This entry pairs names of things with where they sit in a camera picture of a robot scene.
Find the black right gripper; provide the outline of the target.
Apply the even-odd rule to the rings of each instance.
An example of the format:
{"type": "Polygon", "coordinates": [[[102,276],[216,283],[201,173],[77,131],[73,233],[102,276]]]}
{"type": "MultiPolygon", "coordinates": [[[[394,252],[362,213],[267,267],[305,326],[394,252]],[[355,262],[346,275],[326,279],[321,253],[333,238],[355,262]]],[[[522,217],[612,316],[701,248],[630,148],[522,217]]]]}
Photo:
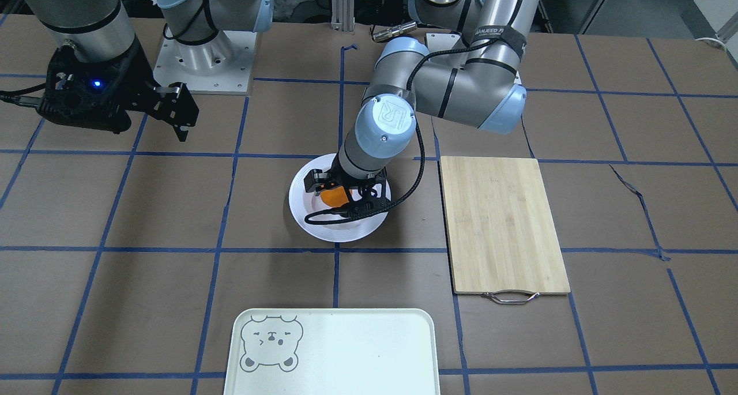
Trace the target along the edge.
{"type": "Polygon", "coordinates": [[[76,47],[66,43],[53,53],[37,113],[46,120],[80,129],[125,132],[128,111],[162,121],[185,142],[197,122],[199,108],[186,83],[156,86],[138,38],[116,58],[81,62],[76,47]]]}

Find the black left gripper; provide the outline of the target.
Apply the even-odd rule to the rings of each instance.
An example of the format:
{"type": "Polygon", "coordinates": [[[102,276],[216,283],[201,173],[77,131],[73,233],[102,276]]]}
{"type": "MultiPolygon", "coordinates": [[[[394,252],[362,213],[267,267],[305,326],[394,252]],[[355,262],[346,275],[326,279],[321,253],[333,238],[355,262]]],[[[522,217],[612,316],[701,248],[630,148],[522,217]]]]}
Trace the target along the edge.
{"type": "Polygon", "coordinates": [[[354,179],[337,166],[329,170],[309,169],[303,178],[306,194],[324,196],[327,214],[343,219],[366,219],[390,209],[387,197],[387,172],[369,179],[354,179]]]}

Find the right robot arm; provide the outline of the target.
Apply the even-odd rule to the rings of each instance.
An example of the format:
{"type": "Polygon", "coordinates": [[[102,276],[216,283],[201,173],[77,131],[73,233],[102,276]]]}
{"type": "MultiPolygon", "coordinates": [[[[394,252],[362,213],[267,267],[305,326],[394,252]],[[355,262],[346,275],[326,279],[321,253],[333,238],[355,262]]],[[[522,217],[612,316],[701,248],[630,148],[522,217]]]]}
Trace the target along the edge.
{"type": "Polygon", "coordinates": [[[162,121],[184,142],[199,108],[190,85],[238,69],[232,33],[266,32],[274,0],[24,0],[56,49],[43,83],[2,91],[56,125],[122,133],[129,112],[162,121]],[[147,59],[132,16],[164,19],[173,77],[147,59]]]}

